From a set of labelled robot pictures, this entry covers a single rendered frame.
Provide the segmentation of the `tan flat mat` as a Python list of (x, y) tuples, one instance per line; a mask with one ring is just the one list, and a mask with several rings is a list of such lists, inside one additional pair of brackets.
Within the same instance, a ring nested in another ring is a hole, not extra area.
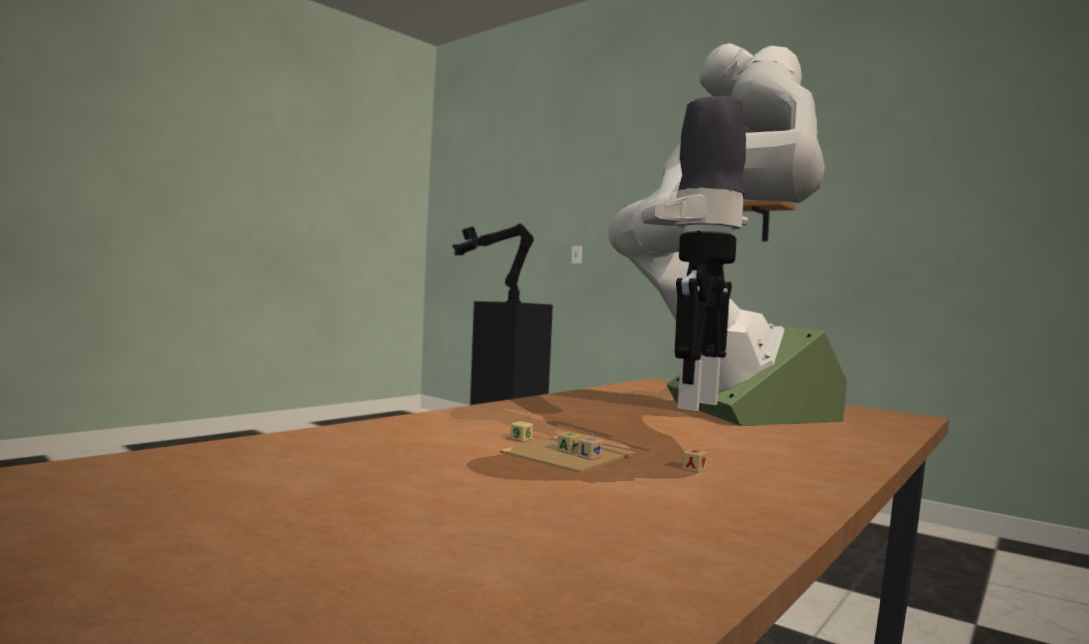
[(583, 472), (594, 467), (605, 466), (605, 464), (629, 458), (629, 455), (636, 455), (636, 452), (603, 445), (602, 458), (587, 460), (578, 458), (578, 453), (566, 454), (556, 451), (556, 443), (558, 436), (539, 440), (539, 442), (511, 447), (507, 450), (501, 450), (501, 453), (542, 463), (546, 466), (565, 469), (577, 472), (577, 474), (583, 474)]

